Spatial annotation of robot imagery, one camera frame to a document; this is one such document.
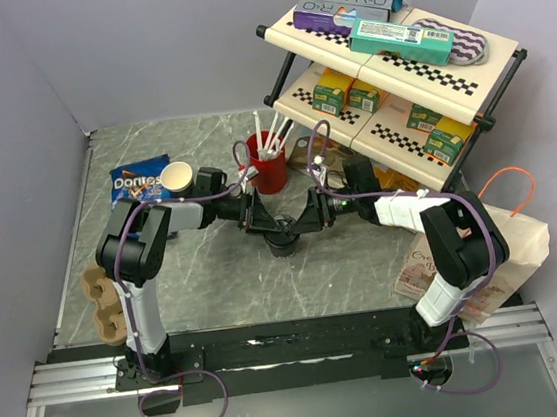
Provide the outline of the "black paper coffee cup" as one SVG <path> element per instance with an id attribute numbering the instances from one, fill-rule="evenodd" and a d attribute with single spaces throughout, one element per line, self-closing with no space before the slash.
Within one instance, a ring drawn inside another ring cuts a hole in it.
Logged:
<path id="1" fill-rule="evenodd" d="M 291 239 L 287 242 L 268 241 L 270 251 L 276 258 L 289 258 L 295 253 L 297 240 Z"/>

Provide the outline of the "black coffee cup lid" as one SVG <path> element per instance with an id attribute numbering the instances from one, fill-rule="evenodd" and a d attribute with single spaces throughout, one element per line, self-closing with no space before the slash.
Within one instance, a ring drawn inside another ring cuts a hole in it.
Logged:
<path id="1" fill-rule="evenodd" d="M 274 222 L 276 223 L 275 230 L 268 230 L 264 233 L 264 240 L 267 243 L 268 241 L 275 241 L 275 242 L 287 242 L 291 239 L 298 241 L 298 236 L 291 234 L 290 230 L 295 224 L 296 220 L 293 216 L 280 214 L 279 216 L 274 217 Z"/>

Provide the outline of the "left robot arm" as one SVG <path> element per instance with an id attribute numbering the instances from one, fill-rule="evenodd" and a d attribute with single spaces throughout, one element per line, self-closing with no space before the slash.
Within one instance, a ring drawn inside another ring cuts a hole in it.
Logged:
<path id="1" fill-rule="evenodd" d="M 233 194 L 226 173 L 200 167 L 187 189 L 170 199 L 121 198 L 113 206 L 96 249 L 96 263 L 113 281 L 127 325 L 126 358 L 138 375 L 162 385 L 174 373 L 170 341 L 157 304 L 156 276 L 168 238 L 206 228 L 217 218 L 272 240 L 289 233 L 288 222 L 273 217 L 257 192 Z"/>

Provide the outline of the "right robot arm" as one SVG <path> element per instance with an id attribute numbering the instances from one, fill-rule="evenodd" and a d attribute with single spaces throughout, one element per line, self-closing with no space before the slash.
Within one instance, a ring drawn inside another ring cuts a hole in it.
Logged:
<path id="1" fill-rule="evenodd" d="M 334 191 L 326 186 L 322 157 L 311 158 L 308 171 L 315 186 L 288 232 L 298 236 L 320 231 L 353 212 L 374 225 L 423 233 L 437 271 L 415 306 L 421 319 L 409 332 L 417 348 L 434 350 L 445 338 L 443 324 L 509 259 L 507 241 L 474 193 L 385 192 L 369 159 L 351 158 L 347 166 L 352 169 L 345 175 L 347 184 Z"/>

